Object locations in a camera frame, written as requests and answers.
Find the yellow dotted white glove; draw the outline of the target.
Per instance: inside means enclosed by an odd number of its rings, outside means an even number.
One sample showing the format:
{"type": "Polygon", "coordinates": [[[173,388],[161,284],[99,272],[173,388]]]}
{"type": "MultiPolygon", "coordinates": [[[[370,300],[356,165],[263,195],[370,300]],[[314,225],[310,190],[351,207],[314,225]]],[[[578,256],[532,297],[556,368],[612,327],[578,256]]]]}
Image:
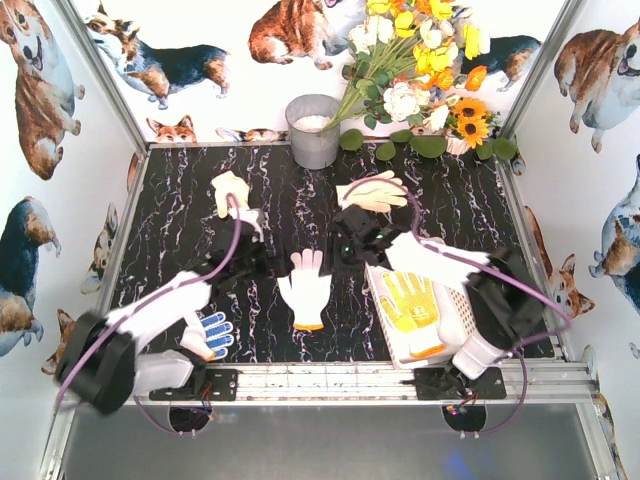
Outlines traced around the yellow dotted white glove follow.
{"type": "Polygon", "coordinates": [[[440,310],[432,282],[414,273],[385,271],[380,304],[392,330],[402,335],[409,357],[424,359],[446,350],[438,332],[440,310]]]}

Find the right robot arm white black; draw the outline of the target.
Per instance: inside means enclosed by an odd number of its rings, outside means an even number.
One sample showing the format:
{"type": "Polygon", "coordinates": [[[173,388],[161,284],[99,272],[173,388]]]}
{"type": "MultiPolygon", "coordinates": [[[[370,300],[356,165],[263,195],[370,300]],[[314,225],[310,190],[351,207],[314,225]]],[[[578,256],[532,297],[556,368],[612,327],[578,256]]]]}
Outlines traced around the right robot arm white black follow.
{"type": "Polygon", "coordinates": [[[332,219],[322,273],[361,266],[398,369],[443,364],[476,380],[542,319],[544,297],[521,258],[424,239],[352,205],[332,219]]]}

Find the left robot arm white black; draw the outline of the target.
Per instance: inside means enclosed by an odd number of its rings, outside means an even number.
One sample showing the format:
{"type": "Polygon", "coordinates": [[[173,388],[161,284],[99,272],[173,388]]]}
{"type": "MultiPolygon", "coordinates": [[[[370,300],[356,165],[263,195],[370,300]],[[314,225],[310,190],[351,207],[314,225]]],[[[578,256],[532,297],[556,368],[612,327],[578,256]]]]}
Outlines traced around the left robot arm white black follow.
{"type": "Polygon", "coordinates": [[[187,264],[167,284],[105,315],[80,316],[59,361],[57,396],[75,394],[102,414],[157,390],[194,396],[211,361],[226,358],[234,325],[222,311],[199,316],[222,293],[249,278],[290,273],[283,242],[240,240],[187,264]]]}

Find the blue dotted glove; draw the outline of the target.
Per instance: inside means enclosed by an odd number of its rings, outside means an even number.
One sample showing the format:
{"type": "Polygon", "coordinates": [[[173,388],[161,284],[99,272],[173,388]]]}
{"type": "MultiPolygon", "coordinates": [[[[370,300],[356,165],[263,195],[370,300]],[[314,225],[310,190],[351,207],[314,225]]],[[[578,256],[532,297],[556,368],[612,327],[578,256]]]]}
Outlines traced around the blue dotted glove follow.
{"type": "Polygon", "coordinates": [[[277,279],[284,302],[293,311],[293,327],[300,331],[315,331],[324,328],[321,313],[329,302],[331,275],[320,275],[323,252],[304,249],[290,256],[291,272],[277,279]]]}
{"type": "Polygon", "coordinates": [[[233,324],[224,312],[215,312],[200,318],[196,312],[184,317],[186,327],[179,345],[200,356],[207,362],[219,361],[227,357],[234,344],[233,324]]]}

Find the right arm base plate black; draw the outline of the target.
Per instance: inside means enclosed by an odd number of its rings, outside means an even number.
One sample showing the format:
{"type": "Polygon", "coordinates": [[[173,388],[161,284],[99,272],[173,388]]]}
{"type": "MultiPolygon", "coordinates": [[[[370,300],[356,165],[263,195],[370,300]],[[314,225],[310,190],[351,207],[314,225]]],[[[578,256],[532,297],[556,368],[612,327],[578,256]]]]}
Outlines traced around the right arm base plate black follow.
{"type": "Polygon", "coordinates": [[[480,400],[502,400],[507,396],[497,367],[489,367],[475,380],[443,367],[415,369],[413,375],[409,384],[415,387],[419,400],[463,400],[472,395],[480,400]]]}

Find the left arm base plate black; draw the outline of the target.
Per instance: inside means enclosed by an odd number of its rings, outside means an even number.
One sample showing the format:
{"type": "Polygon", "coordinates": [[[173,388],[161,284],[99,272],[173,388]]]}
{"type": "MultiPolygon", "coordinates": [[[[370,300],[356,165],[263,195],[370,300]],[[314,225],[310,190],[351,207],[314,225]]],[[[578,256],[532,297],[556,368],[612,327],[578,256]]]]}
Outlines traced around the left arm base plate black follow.
{"type": "Polygon", "coordinates": [[[238,387],[237,369],[206,368],[194,371],[186,384],[178,388],[154,390],[152,401],[234,401],[238,387]]]}

